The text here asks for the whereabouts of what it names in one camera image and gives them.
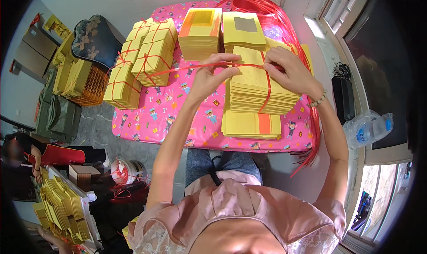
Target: cartoon pattern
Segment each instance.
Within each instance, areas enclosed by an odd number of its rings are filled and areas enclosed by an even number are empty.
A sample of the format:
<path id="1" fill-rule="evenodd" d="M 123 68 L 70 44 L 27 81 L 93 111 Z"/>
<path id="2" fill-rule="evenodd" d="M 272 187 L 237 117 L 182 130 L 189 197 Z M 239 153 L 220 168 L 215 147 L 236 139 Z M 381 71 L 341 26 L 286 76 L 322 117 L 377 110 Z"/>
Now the cartoon pattern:
<path id="1" fill-rule="evenodd" d="M 179 31 L 189 8 L 214 7 L 218 2 L 199 1 L 163 6 L 154 10 L 152 17 L 159 21 L 172 17 Z M 223 4 L 223 11 L 230 10 L 230 5 Z M 265 36 L 273 39 L 282 37 L 282 32 L 277 27 L 263 28 L 263 31 Z M 199 64 L 199 62 L 184 61 L 178 42 L 173 57 L 172 66 L 175 68 Z M 112 122 L 113 134 L 127 140 L 161 144 L 191 90 L 195 72 L 196 70 L 192 69 L 179 70 L 169 75 L 168 86 L 142 87 L 139 109 L 115 109 Z M 193 118 L 185 142 L 186 147 L 247 152 L 305 151 L 311 148 L 310 109 L 305 95 L 286 116 L 280 117 L 282 134 L 277 139 L 224 137 L 221 132 L 221 122 L 225 87 L 222 84 L 201 103 Z"/>

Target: orange plastic crate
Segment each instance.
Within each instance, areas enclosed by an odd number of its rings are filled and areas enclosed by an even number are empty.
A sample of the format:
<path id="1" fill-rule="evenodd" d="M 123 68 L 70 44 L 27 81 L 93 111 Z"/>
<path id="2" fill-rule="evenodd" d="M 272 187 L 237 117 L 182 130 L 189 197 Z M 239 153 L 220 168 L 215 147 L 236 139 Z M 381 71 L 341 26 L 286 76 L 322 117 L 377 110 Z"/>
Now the orange plastic crate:
<path id="1" fill-rule="evenodd" d="M 101 104 L 104 99 L 105 89 L 108 84 L 108 76 L 95 66 L 91 67 L 85 89 L 81 97 L 72 98 L 71 101 L 81 106 L 94 106 Z"/>

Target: floral cushion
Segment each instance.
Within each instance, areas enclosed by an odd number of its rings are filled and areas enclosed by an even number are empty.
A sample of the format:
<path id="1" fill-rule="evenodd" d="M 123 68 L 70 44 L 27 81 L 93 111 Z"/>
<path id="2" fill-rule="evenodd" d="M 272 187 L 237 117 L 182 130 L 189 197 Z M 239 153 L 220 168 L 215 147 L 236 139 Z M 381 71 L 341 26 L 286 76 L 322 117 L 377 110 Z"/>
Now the floral cushion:
<path id="1" fill-rule="evenodd" d="M 77 58 L 99 62 L 111 68 L 122 44 L 115 38 L 105 18 L 94 15 L 80 21 L 74 28 L 74 42 L 71 47 Z"/>

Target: woman's hand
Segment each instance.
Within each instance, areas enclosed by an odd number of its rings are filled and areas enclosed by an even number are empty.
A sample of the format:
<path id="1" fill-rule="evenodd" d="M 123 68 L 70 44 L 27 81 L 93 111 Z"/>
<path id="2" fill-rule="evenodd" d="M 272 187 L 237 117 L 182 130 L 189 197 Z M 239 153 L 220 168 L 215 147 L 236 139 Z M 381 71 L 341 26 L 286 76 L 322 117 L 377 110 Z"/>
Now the woman's hand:
<path id="1" fill-rule="evenodd" d="M 36 166 L 32 166 L 32 174 L 35 177 L 35 181 L 38 182 L 39 184 L 41 184 L 41 168 L 38 168 L 38 171 L 35 169 Z"/>
<path id="2" fill-rule="evenodd" d="M 285 73 L 276 69 L 271 64 L 273 62 L 282 66 Z M 281 86 L 292 92 L 307 94 L 314 101 L 323 96 L 323 85 L 310 74 L 298 56 L 281 46 L 267 51 L 263 67 Z"/>
<path id="3" fill-rule="evenodd" d="M 201 61 L 200 64 L 219 63 L 221 61 L 233 62 L 240 59 L 239 55 L 217 53 L 212 54 L 208 59 Z M 188 98 L 197 103 L 201 103 L 205 98 L 210 96 L 227 78 L 236 75 L 239 72 L 237 67 L 228 67 L 217 75 L 214 70 L 217 66 L 202 67 L 197 70 L 193 85 L 191 86 Z"/>

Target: blue bottle label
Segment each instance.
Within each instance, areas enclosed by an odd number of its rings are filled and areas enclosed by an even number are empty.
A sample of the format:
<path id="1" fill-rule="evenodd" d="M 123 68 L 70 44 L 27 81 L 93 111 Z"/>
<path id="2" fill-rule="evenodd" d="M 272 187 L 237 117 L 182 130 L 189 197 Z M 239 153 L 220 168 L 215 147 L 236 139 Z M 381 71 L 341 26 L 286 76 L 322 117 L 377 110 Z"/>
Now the blue bottle label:
<path id="1" fill-rule="evenodd" d="M 363 143 L 365 141 L 365 136 L 363 136 L 363 127 L 359 129 L 359 132 L 357 132 L 356 138 L 359 143 Z"/>

